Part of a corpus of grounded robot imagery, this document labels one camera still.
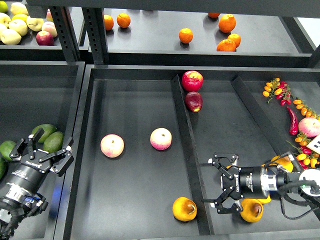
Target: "yellow cherry tomato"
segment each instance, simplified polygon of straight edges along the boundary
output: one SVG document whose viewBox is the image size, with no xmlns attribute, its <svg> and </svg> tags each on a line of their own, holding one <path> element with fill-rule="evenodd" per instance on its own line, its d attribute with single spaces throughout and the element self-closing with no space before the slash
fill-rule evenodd
<svg viewBox="0 0 320 240">
<path fill-rule="evenodd" d="M 282 92 L 282 89 L 279 88 L 279 89 L 275 90 L 274 94 L 275 94 L 275 95 L 279 95 L 281 92 Z"/>
<path fill-rule="evenodd" d="M 307 114 L 307 112 L 308 112 L 308 109 L 306 107 L 301 109 L 301 115 L 302 116 L 305 116 Z"/>
<path fill-rule="evenodd" d="M 271 88 L 268 87 L 268 86 L 265 86 L 265 87 L 264 87 L 264 90 L 266 90 L 267 92 L 271 92 Z"/>
<path fill-rule="evenodd" d="M 302 101 L 300 99 L 296 99 L 293 101 L 293 104 L 299 105 L 299 104 L 302 104 Z"/>
<path fill-rule="evenodd" d="M 306 166 L 309 165 L 310 164 L 310 159 L 309 158 L 304 159 L 303 160 L 303 164 L 306 165 Z"/>
<path fill-rule="evenodd" d="M 305 153 L 301 153 L 298 156 L 296 156 L 296 159 L 298 159 L 299 161 L 305 160 L 306 158 L 307 158 L 307 155 Z"/>
<path fill-rule="evenodd" d="M 297 105 L 295 108 L 300 110 L 300 109 L 303 109 L 304 106 L 305 106 L 304 104 L 299 104 L 299 105 Z"/>
<path fill-rule="evenodd" d="M 267 92 L 267 91 L 263 91 L 262 95 L 265 96 L 265 97 L 269 97 L 269 96 L 270 96 L 270 93 Z"/>
<path fill-rule="evenodd" d="M 316 158 L 311 158 L 311 159 L 310 159 L 310 166 L 311 166 L 312 168 L 315 168 L 317 162 L 318 162 L 318 160 L 317 160 Z"/>
<path fill-rule="evenodd" d="M 294 141 L 296 143 L 301 143 L 302 142 L 302 137 L 297 137 Z"/>
</svg>

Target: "cherry tomato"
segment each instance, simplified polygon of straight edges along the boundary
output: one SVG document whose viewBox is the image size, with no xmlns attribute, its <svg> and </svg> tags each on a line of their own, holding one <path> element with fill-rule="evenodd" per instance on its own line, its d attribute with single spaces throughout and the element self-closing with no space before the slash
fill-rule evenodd
<svg viewBox="0 0 320 240">
<path fill-rule="evenodd" d="M 299 105 L 299 104 L 302 104 L 302 101 L 300 99 L 296 99 L 293 101 L 293 104 Z"/>
<path fill-rule="evenodd" d="M 308 112 L 308 109 L 306 107 L 301 109 L 301 115 L 302 116 L 305 116 L 307 114 L 307 112 Z"/>
<path fill-rule="evenodd" d="M 303 141 L 299 142 L 299 145 L 300 145 L 300 146 L 307 146 L 307 145 L 308 145 L 308 142 L 305 141 L 305 140 L 303 140 Z"/>
<path fill-rule="evenodd" d="M 277 90 L 274 91 L 274 94 L 275 94 L 275 95 L 279 95 L 281 92 L 282 92 L 282 89 L 279 88 L 279 89 L 277 89 Z"/>
<path fill-rule="evenodd" d="M 300 110 L 300 109 L 303 109 L 304 106 L 305 106 L 304 104 L 299 104 L 299 105 L 297 105 L 295 108 Z"/>
<path fill-rule="evenodd" d="M 298 156 L 296 156 L 296 159 L 298 159 L 299 161 L 305 160 L 306 158 L 307 158 L 307 155 L 305 153 L 301 153 Z"/>
<path fill-rule="evenodd" d="M 307 111 L 306 114 L 305 114 L 305 117 L 306 118 L 310 118 L 312 115 L 312 111 Z"/>
<path fill-rule="evenodd" d="M 271 87 L 265 86 L 264 90 L 266 90 L 267 92 L 271 92 Z"/>
<path fill-rule="evenodd" d="M 263 91 L 262 95 L 265 96 L 265 97 L 269 97 L 269 96 L 270 96 L 270 93 L 267 92 L 267 91 Z"/>
<path fill-rule="evenodd" d="M 284 106 L 284 105 L 286 105 L 286 100 L 282 99 L 282 100 L 280 101 L 280 106 Z"/>
</svg>

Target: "cable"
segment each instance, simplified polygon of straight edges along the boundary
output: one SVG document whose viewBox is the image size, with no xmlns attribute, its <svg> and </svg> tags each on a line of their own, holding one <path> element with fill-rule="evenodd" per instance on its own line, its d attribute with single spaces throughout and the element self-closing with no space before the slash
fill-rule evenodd
<svg viewBox="0 0 320 240">
<path fill-rule="evenodd" d="M 281 205 L 282 215 L 283 215 L 286 219 L 289 219 L 289 220 L 298 220 L 298 219 L 301 219 L 301 218 L 303 218 L 304 216 L 306 216 L 307 214 L 309 214 L 309 213 L 311 213 L 311 212 L 319 209 L 319 207 L 317 206 L 317 207 L 315 207 L 315 208 L 311 208 L 310 210 L 306 211 L 305 213 L 301 214 L 300 216 L 290 217 L 290 216 L 287 216 L 287 215 L 286 215 L 285 204 L 284 204 L 283 197 L 280 198 L 280 205 Z"/>
</svg>

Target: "black surface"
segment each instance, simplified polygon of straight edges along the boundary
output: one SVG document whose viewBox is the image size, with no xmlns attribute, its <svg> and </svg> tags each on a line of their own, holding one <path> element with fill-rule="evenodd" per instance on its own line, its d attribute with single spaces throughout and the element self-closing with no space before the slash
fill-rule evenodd
<svg viewBox="0 0 320 240">
<path fill-rule="evenodd" d="M 170 81 L 90 80 L 93 94 L 71 238 L 199 235 L 196 221 L 181 224 L 172 214 L 173 202 L 191 193 Z M 150 134 L 160 127 L 172 134 L 165 151 L 150 144 Z M 111 133 L 125 144 L 116 159 L 100 150 L 101 139 Z"/>
<path fill-rule="evenodd" d="M 87 125 L 87 129 L 84 127 L 86 130 L 82 132 L 87 137 L 84 145 L 71 239 L 85 239 L 86 237 L 91 239 L 136 239 L 138 238 L 137 235 L 142 235 L 141 233 L 146 228 L 146 225 L 137 226 L 134 230 L 131 227 L 135 226 L 135 222 L 141 223 L 147 218 L 152 218 L 155 221 L 153 208 L 148 208 L 149 205 L 146 204 L 143 211 L 139 212 L 143 217 L 136 215 L 136 218 L 130 222 L 130 226 L 125 225 L 127 232 L 119 230 L 123 225 L 118 225 L 117 223 L 127 221 L 132 216 L 132 213 L 137 213 L 137 210 L 124 211 L 126 212 L 124 216 L 123 213 L 115 211 L 117 208 L 132 206 L 132 202 L 135 203 L 132 196 L 136 195 L 143 196 L 141 198 L 142 203 L 151 201 L 150 195 L 152 195 L 152 202 L 158 203 L 157 198 L 153 197 L 154 195 L 158 196 L 158 193 L 160 193 L 162 196 L 169 196 L 168 198 L 170 198 L 173 195 L 173 191 L 178 188 L 179 191 L 181 190 L 181 185 L 185 185 L 185 189 L 187 188 L 186 193 L 190 194 L 190 189 L 187 187 L 188 180 L 185 179 L 187 177 L 185 167 L 183 167 L 183 170 L 175 169 L 179 174 L 184 174 L 185 178 L 182 179 L 180 177 L 180 181 L 176 181 L 173 185 L 174 187 L 171 187 L 170 193 L 168 193 L 164 191 L 168 187 L 170 178 L 168 177 L 164 180 L 159 178 L 159 174 L 161 169 L 168 170 L 172 162 L 166 161 L 166 157 L 160 158 L 160 161 L 166 161 L 166 164 L 158 165 L 155 172 L 152 162 L 143 160 L 145 156 L 150 156 L 149 151 L 153 150 L 149 144 L 151 130 L 148 131 L 146 128 L 150 127 L 151 123 L 157 123 L 158 121 L 170 121 L 171 125 L 175 121 L 174 111 L 168 110 L 170 107 L 163 107 L 165 104 L 160 101 L 162 97 L 165 98 L 165 102 L 171 102 L 171 109 L 173 109 L 172 99 L 168 93 L 170 91 L 170 83 L 166 81 L 174 78 L 176 74 L 181 76 L 181 74 L 190 69 L 188 67 L 112 65 L 99 66 L 97 68 L 94 69 L 93 65 L 87 66 L 85 75 L 85 82 L 90 80 L 87 83 L 89 86 L 88 91 L 85 91 L 84 95 L 84 97 L 88 96 L 87 107 L 90 108 L 87 110 L 90 110 L 90 114 L 88 115 L 89 124 L 87 125 L 84 122 L 84 126 Z M 266 81 L 272 78 L 280 77 L 283 80 L 290 79 L 292 88 L 300 89 L 301 85 L 304 86 L 302 89 L 306 88 L 311 94 L 316 94 L 317 92 L 313 92 L 309 88 L 313 88 L 315 81 L 320 78 L 320 72 L 316 69 L 195 67 L 195 70 L 202 73 L 205 81 L 200 90 L 204 100 L 203 108 L 198 114 L 190 114 L 199 162 L 206 163 L 209 158 L 212 158 L 214 152 L 228 152 L 239 154 L 239 165 L 241 166 L 259 166 L 264 161 L 272 158 L 275 152 L 238 97 L 231 85 L 231 81 L 240 75 L 241 78 L 246 79 L 246 84 L 255 86 L 256 83 L 265 84 Z M 143 101 L 142 96 L 146 95 L 160 95 L 162 97 L 157 98 L 156 101 L 150 98 Z M 83 97 L 81 97 L 81 108 L 84 107 L 83 100 Z M 138 108 L 136 105 L 138 103 L 143 106 L 151 105 L 151 107 Z M 164 117 L 156 119 L 157 114 L 153 114 L 155 111 L 162 111 Z M 133 123 L 136 126 L 142 123 L 139 126 L 143 125 L 144 129 L 140 127 L 132 128 Z M 108 130 L 112 131 L 115 127 L 118 127 L 118 134 L 124 138 L 125 150 L 119 159 L 111 160 L 103 156 L 99 143 L 101 138 L 108 133 Z M 129 134 L 130 136 L 127 138 L 126 132 L 135 132 L 136 134 Z M 137 138 L 145 139 L 145 142 L 142 144 L 139 140 L 134 143 L 130 141 L 130 139 Z M 175 149 L 174 147 L 176 146 L 172 144 L 168 151 L 155 152 L 155 154 L 167 155 Z M 180 154 L 183 157 L 182 149 L 180 148 L 175 154 Z M 152 174 L 154 179 L 149 179 L 145 183 L 147 187 L 146 185 L 136 187 L 138 185 L 137 181 L 145 175 Z M 216 198 L 220 195 L 222 190 L 220 189 L 218 171 L 213 167 L 204 166 L 201 167 L 201 174 L 207 197 Z M 113 185 L 108 184 L 109 180 L 113 182 Z M 152 185 L 154 188 L 158 184 L 162 188 L 157 188 L 154 194 L 150 194 L 148 189 L 152 188 Z M 286 209 L 291 216 L 296 216 L 306 211 L 305 207 L 296 207 L 289 203 L 286 204 Z M 166 210 L 160 210 L 160 212 L 162 213 L 162 221 L 168 221 L 164 215 L 172 218 L 169 206 Z M 239 216 L 218 215 L 214 208 L 210 209 L 210 215 L 215 235 L 199 236 L 197 234 L 188 236 L 184 232 L 183 236 L 180 237 L 165 237 L 165 234 L 170 235 L 170 230 L 172 229 L 162 228 L 160 231 L 159 225 L 157 225 L 147 234 L 148 236 L 142 237 L 153 240 L 159 239 L 161 236 L 157 237 L 154 234 L 158 230 L 164 237 L 162 239 L 165 240 L 316 239 L 320 233 L 320 223 L 313 213 L 301 220 L 287 220 L 281 214 L 280 203 L 275 200 L 265 205 L 262 220 L 255 224 L 248 224 Z"/>
<path fill-rule="evenodd" d="M 0 62 L 0 142 L 26 138 L 40 124 L 52 124 L 65 138 L 73 134 L 84 65 L 59 62 Z M 9 164 L 9 173 L 14 167 Z M 39 193 L 49 206 L 42 214 L 22 221 L 12 239 L 52 239 L 64 178 L 49 174 Z M 0 195 L 8 187 L 1 181 Z"/>
<path fill-rule="evenodd" d="M 87 7 L 87 8 L 119 8 L 119 9 L 143 9 L 143 10 L 163 10 L 163 11 L 184 11 L 184 12 L 207 12 L 222 13 L 230 12 L 235 14 L 251 15 L 271 15 L 287 17 L 310 17 L 317 18 L 320 16 L 320 6 L 317 0 L 310 0 L 306 3 L 303 0 L 296 0 L 288 3 L 284 0 L 259 0 L 259 1 L 238 1 L 229 0 L 227 3 L 223 0 L 29 0 L 28 4 L 35 6 L 70 6 L 70 7 Z"/>
</svg>

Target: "orange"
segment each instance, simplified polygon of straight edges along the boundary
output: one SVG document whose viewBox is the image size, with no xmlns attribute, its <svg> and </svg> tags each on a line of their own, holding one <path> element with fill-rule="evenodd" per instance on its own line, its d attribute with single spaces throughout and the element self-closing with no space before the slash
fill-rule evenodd
<svg viewBox="0 0 320 240">
<path fill-rule="evenodd" d="M 218 46 L 216 46 L 216 50 L 218 52 L 235 52 L 236 51 L 236 44 L 234 41 L 230 39 L 222 40 Z"/>
<path fill-rule="evenodd" d="M 241 43 L 241 36 L 239 34 L 232 33 L 228 36 L 228 39 L 234 41 L 236 48 L 239 47 Z"/>
<path fill-rule="evenodd" d="M 219 21 L 219 29 L 221 32 L 227 34 L 235 29 L 237 21 L 232 14 L 223 15 Z"/>
<path fill-rule="evenodd" d="M 114 27 L 114 19 L 110 15 L 103 15 L 105 30 L 110 31 Z"/>
<path fill-rule="evenodd" d="M 116 18 L 116 22 L 120 26 L 120 28 L 126 29 L 129 27 L 131 23 L 130 16 L 126 13 L 120 13 L 118 17 Z"/>
<path fill-rule="evenodd" d="M 218 18 L 219 15 L 220 15 L 220 13 L 208 12 L 208 16 L 209 16 L 210 18 L 213 18 L 213 19 Z"/>
<path fill-rule="evenodd" d="M 188 44 L 194 38 L 194 34 L 192 33 L 191 29 L 183 28 L 179 32 L 179 39 L 182 43 Z"/>
</svg>

